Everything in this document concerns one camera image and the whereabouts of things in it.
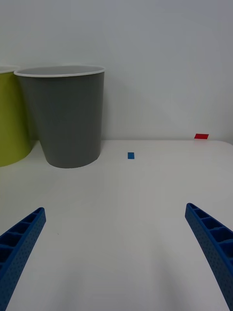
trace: yellow-green trash can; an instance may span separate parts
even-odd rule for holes
[[[0,166],[15,163],[31,151],[26,109],[16,67],[0,67]]]

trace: table surface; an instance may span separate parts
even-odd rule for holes
[[[233,229],[232,145],[104,141],[94,163],[59,169],[37,143],[0,168],[0,234],[47,216],[7,310],[227,311],[188,202]]]

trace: red block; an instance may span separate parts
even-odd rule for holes
[[[196,134],[194,139],[208,139],[209,134]]]

